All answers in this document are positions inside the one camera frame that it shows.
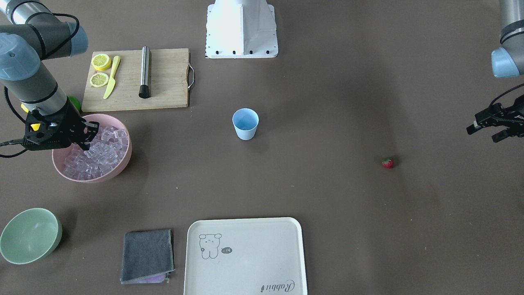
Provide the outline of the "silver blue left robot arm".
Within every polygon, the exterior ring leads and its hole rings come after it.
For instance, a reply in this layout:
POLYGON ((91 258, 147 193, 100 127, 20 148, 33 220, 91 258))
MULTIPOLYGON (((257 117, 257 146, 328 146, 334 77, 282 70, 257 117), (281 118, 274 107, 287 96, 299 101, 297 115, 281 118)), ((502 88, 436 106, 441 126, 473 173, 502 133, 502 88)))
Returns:
MULTIPOLYGON (((500 47, 491 53, 492 72, 495 78, 516 78, 524 74, 524 2, 522 0, 501 0, 500 17, 502 29, 499 34, 500 47)), ((513 105, 505 108, 498 102, 504 95, 511 93, 523 84, 513 86, 494 98, 487 108, 475 114, 472 125, 466 128, 469 135, 487 128, 505 129, 492 136, 498 143, 509 137, 524 136, 524 96, 520 95, 513 105)))

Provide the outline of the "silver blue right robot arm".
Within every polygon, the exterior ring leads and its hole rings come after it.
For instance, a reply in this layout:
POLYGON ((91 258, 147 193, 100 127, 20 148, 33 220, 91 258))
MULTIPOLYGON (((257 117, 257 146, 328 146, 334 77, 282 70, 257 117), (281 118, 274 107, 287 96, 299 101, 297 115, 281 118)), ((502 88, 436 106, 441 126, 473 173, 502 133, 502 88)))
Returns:
POLYGON ((86 52, 88 38, 79 20, 62 22, 39 0, 2 0, 9 20, 1 26, 0 79, 10 108, 9 94, 27 108, 22 138, 1 143, 21 145, 24 151, 65 149, 75 144, 90 149, 99 123, 86 121, 43 61, 86 52))

